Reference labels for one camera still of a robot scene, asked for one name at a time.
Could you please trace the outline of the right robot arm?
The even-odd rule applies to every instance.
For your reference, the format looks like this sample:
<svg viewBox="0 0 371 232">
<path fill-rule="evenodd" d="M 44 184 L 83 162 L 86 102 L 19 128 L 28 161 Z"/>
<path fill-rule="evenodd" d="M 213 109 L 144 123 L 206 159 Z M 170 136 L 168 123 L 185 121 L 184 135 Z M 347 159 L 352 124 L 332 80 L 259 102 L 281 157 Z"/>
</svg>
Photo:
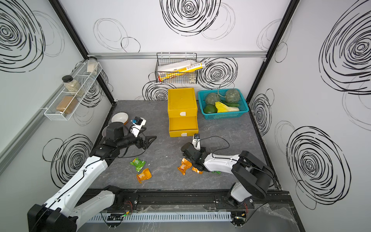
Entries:
<svg viewBox="0 0 371 232">
<path fill-rule="evenodd" d="M 245 150 L 237 155 L 223 156 L 207 153 L 203 147 L 196 149 L 192 143 L 186 143 L 181 147 L 181 152 L 199 171 L 222 172 L 237 178 L 226 199 L 233 208 L 251 197 L 264 199 L 274 182 L 272 169 Z"/>
</svg>

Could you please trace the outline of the yellow plastic drawer cabinet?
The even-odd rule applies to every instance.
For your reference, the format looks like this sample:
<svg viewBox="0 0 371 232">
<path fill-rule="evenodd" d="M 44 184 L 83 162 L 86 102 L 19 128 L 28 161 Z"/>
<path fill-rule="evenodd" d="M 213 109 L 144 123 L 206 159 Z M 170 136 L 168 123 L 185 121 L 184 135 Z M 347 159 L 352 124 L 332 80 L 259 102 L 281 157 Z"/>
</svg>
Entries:
<svg viewBox="0 0 371 232">
<path fill-rule="evenodd" d="M 193 88 L 168 90 L 170 137 L 193 136 L 199 132 L 198 107 Z"/>
</svg>

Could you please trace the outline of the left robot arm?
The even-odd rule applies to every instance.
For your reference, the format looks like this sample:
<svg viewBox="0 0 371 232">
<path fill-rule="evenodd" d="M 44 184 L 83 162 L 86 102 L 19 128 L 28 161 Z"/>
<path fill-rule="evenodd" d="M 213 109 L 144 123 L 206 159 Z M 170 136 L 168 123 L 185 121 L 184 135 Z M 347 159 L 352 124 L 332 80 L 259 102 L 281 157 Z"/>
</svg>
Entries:
<svg viewBox="0 0 371 232">
<path fill-rule="evenodd" d="M 104 188 L 97 196 L 78 205 L 78 201 L 94 180 L 105 171 L 124 148 L 135 145 L 147 150 L 156 136 L 142 138 L 146 120 L 135 117 L 128 134 L 125 125 L 113 122 L 106 128 L 104 141 L 96 146 L 75 175 L 43 205 L 34 205 L 27 213 L 30 232 L 76 232 L 99 212 L 120 209 L 124 203 L 122 189 L 114 186 Z"/>
</svg>

